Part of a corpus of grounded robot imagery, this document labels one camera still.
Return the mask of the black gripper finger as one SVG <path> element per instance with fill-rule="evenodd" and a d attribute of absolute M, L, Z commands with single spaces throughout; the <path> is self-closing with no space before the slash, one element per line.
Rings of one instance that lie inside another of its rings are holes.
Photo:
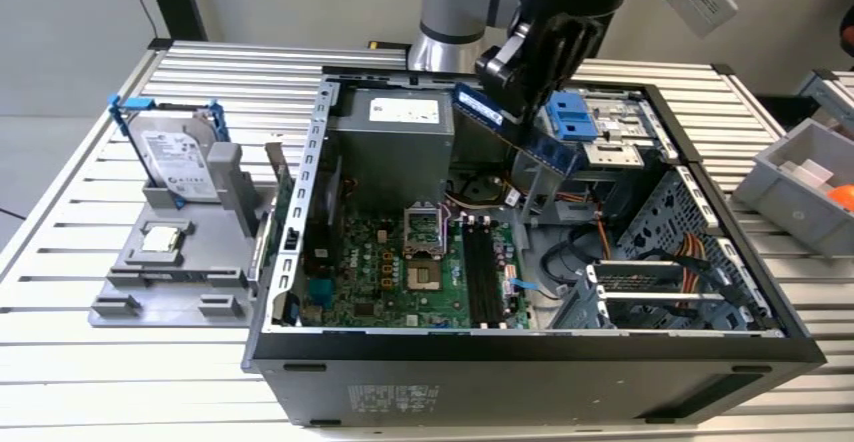
<path fill-rule="evenodd" d="M 572 77 L 600 39 L 600 23 L 591 16 L 545 11 L 521 11 L 519 22 L 527 25 L 516 73 L 520 139 L 525 140 L 551 93 Z"/>
<path fill-rule="evenodd" d="M 532 89 L 525 64 L 529 24 L 519 22 L 501 46 L 492 46 L 477 58 L 474 73 L 482 93 L 516 122 L 529 122 Z"/>

